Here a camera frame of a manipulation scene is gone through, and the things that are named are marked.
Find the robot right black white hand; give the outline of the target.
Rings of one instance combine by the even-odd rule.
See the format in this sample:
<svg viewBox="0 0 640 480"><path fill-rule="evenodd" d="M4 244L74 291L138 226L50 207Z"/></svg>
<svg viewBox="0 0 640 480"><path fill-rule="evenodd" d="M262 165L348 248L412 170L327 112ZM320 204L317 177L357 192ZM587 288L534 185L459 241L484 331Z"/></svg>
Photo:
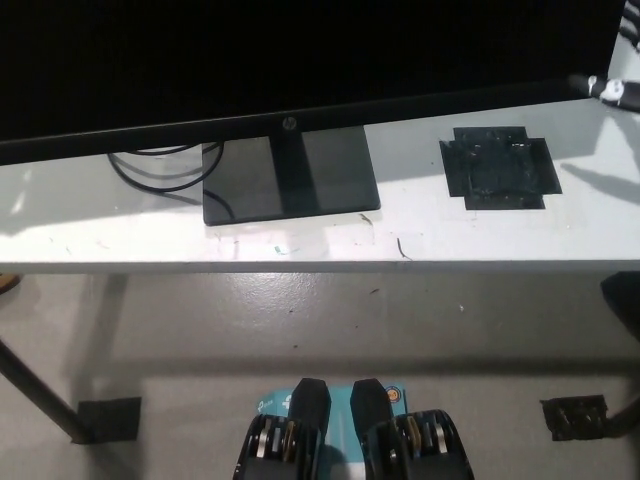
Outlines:
<svg viewBox="0 0 640 480"><path fill-rule="evenodd" d="M627 1L622 18L628 25L621 23L619 34L639 54L639 2ZM619 110L639 113L639 82L620 78L605 78L596 75L577 74L568 78L573 90L585 97L615 107Z"/></svg>

